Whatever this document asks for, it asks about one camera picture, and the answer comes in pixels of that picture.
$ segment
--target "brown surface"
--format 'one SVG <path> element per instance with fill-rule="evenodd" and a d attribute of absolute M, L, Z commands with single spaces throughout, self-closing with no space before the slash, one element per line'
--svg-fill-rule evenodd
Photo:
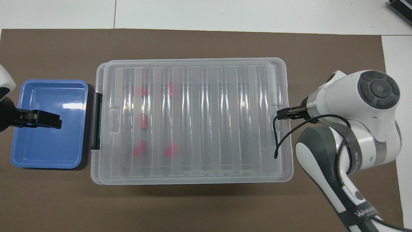
<path fill-rule="evenodd" d="M 17 86 L 31 78 L 94 86 L 97 66 L 113 59 L 280 57 L 295 106 L 337 69 L 385 71 L 380 36 L 130 29 L 3 29 L 1 36 L 0 64 Z M 13 167 L 12 134 L 0 134 L 0 231 L 346 231 L 296 159 L 287 183 L 99 186 L 89 154 L 81 170 Z M 385 220 L 402 225 L 395 162 L 352 180 Z"/>

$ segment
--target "white table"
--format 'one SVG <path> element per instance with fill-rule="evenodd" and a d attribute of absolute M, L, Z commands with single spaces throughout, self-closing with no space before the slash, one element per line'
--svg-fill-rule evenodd
<path fill-rule="evenodd" d="M 396 119 L 403 143 L 396 160 L 404 225 L 411 228 L 412 26 L 386 4 L 385 0 L 1 0 L 0 33 L 2 28 L 151 28 L 381 35 L 386 72 L 402 92 Z"/>

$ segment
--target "transparent lid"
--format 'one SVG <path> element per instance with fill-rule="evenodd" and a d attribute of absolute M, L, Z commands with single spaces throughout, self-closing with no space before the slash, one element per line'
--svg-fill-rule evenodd
<path fill-rule="evenodd" d="M 280 58 L 114 60 L 99 66 L 106 185 L 284 182 L 290 140 L 274 159 L 272 120 L 288 107 Z M 278 136 L 290 131 L 279 122 Z"/>

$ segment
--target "black latch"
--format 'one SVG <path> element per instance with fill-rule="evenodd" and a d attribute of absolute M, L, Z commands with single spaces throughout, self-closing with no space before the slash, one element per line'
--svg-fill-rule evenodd
<path fill-rule="evenodd" d="M 100 149 L 100 119 L 102 111 L 102 100 L 103 95 L 101 93 L 94 93 L 93 101 L 93 118 L 92 118 L 92 128 L 91 128 L 91 149 L 99 150 Z"/>

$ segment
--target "box lid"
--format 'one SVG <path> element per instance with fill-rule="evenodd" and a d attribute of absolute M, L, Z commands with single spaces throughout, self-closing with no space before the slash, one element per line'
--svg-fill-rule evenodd
<path fill-rule="evenodd" d="M 99 66 L 96 79 L 96 183 L 284 182 L 293 175 L 289 138 L 273 157 L 272 119 L 288 107 L 280 58 L 114 60 Z M 289 122 L 278 128 L 282 137 Z"/>

